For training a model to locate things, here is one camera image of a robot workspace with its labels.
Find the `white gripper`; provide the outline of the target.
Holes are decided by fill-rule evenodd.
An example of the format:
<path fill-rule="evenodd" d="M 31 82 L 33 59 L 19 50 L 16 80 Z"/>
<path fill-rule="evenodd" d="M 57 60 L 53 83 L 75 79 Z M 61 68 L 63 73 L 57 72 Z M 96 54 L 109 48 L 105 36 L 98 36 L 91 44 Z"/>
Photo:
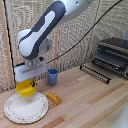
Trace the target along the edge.
<path fill-rule="evenodd" d="M 15 80 L 17 82 L 22 82 L 29 79 L 29 83 L 32 83 L 32 87 L 37 86 L 36 80 L 30 80 L 35 76 L 44 73 L 47 70 L 45 58 L 39 56 L 33 60 L 25 60 L 23 63 L 17 64 L 14 67 Z"/>

